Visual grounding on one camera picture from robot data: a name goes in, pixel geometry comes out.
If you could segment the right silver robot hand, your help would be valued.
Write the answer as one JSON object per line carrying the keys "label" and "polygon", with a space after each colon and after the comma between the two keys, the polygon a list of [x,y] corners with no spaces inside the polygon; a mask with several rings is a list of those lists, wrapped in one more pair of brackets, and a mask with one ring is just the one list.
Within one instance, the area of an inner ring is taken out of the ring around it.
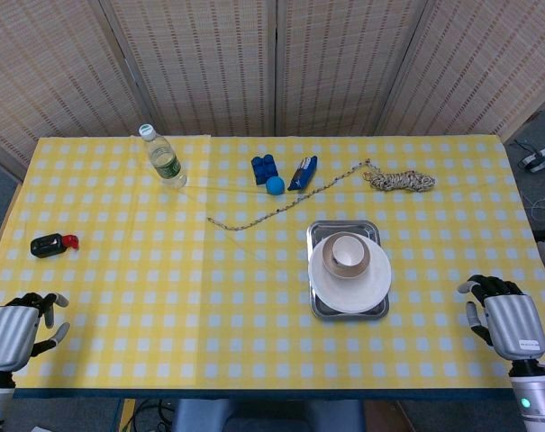
{"label": "right silver robot hand", "polygon": [[466,303],[468,325],[503,359],[537,360],[545,354],[545,333],[535,303],[516,283],[476,274],[458,292],[477,299]]}

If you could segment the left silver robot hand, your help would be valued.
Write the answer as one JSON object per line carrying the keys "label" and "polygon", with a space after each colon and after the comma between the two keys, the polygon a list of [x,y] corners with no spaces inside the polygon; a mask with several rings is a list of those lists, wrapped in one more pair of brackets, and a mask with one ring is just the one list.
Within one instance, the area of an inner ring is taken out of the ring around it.
{"label": "left silver robot hand", "polygon": [[23,369],[36,357],[59,345],[68,334],[70,324],[61,324],[56,333],[38,342],[41,321],[47,329],[54,326],[54,307],[66,308],[68,299],[59,293],[41,296],[28,292],[0,306],[0,372],[13,373]]}

